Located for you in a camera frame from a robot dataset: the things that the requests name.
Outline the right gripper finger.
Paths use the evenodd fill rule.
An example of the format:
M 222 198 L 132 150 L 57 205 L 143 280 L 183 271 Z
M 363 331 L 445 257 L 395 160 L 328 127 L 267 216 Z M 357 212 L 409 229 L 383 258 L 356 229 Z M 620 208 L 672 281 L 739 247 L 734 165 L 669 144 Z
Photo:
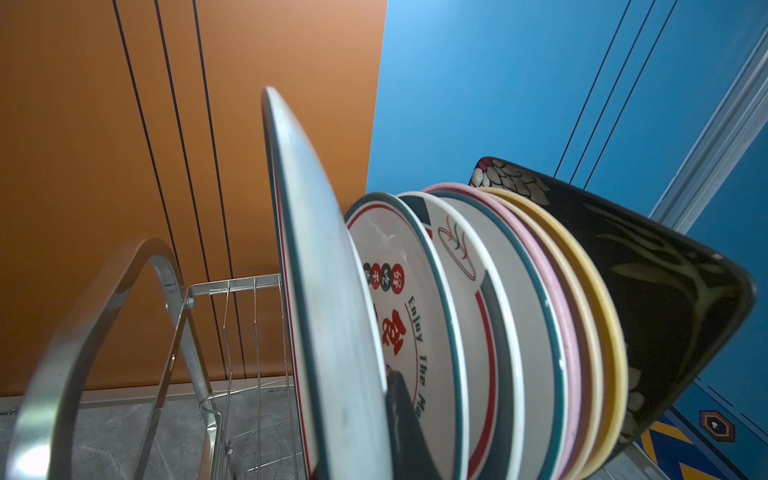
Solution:
M 386 411 L 395 479 L 440 479 L 403 375 L 387 373 Z

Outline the white plate dark green rim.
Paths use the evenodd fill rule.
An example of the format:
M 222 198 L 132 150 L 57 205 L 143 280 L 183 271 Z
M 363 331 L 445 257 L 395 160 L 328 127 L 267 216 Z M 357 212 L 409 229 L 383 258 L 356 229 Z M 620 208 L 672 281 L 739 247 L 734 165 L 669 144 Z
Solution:
M 458 315 L 469 387 L 468 476 L 516 479 L 522 472 L 525 389 L 511 302 L 494 259 L 500 229 L 488 212 L 451 192 L 400 198 L 431 234 Z

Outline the white plate orange sunburst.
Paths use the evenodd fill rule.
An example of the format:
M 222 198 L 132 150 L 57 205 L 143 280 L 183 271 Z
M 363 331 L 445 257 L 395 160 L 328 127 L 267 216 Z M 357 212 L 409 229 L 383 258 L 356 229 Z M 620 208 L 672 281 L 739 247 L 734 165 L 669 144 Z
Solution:
M 315 149 L 273 87 L 262 115 L 307 473 L 390 479 L 384 362 L 361 261 Z

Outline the white plate red characters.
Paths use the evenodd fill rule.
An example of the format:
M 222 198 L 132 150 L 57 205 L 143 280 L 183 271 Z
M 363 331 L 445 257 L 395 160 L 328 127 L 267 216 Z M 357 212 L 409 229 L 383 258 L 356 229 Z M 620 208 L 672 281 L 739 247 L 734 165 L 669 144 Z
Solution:
M 440 479 L 468 475 L 466 366 L 447 278 L 426 229 L 401 198 L 369 193 L 345 222 L 366 274 L 386 381 L 400 372 Z

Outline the steel two-tier dish rack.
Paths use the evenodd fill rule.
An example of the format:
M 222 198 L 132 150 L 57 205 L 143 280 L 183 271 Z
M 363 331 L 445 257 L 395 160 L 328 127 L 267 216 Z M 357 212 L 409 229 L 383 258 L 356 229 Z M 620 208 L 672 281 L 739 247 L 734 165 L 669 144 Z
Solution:
M 139 404 L 118 442 L 103 443 L 94 479 L 142 479 L 172 472 L 155 464 L 175 433 L 159 437 L 166 404 L 189 399 L 183 420 L 201 453 L 189 460 L 201 479 L 258 478 L 287 462 L 304 476 L 295 367 L 280 274 L 186 284 L 171 247 L 159 238 L 119 246 L 110 257 L 51 242 L 1 250 L 1 370 L 21 373 L 11 399 L 14 427 L 6 479 L 73 479 L 85 468 L 93 407 Z

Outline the yellow round plate with bear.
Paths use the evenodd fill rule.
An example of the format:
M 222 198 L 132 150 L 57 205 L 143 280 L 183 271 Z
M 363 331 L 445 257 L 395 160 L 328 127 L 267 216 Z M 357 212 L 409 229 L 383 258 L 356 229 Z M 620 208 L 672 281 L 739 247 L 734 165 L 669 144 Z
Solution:
M 594 262 L 584 251 L 587 259 L 583 276 L 589 279 L 586 293 L 590 296 L 602 351 L 604 406 L 595 448 L 578 479 L 588 477 L 602 466 L 618 440 L 627 406 L 629 380 L 625 342 L 616 308 Z

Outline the pink round plate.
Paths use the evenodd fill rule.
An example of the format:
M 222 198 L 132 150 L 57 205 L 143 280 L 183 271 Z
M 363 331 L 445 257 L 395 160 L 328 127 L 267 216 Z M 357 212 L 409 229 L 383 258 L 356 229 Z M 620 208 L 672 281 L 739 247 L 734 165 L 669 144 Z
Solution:
M 525 389 L 522 479 L 561 479 L 574 446 L 582 402 L 581 363 L 571 313 L 553 266 L 524 223 L 491 195 L 442 183 L 488 212 L 501 241 L 494 256 L 511 302 Z

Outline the cream round plate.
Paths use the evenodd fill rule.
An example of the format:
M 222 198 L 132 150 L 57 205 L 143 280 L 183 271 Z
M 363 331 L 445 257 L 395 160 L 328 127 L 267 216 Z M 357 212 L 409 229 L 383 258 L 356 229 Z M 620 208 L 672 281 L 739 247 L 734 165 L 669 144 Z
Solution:
M 595 316 L 586 293 L 586 253 L 575 237 L 548 211 L 512 192 L 483 188 L 511 210 L 532 232 L 560 281 L 572 317 L 581 363 L 582 402 L 574 446 L 563 479 L 578 479 L 595 448 L 604 406 L 604 368 Z

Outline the black floral square plate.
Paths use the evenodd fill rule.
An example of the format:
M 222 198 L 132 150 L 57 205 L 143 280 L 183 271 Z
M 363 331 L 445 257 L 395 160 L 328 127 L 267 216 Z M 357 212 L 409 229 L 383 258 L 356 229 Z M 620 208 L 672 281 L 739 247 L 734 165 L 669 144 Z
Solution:
M 556 218 L 600 272 L 627 343 L 628 432 L 637 439 L 748 317 L 750 275 L 715 250 L 632 210 L 514 163 L 483 157 L 470 185 L 508 190 Z

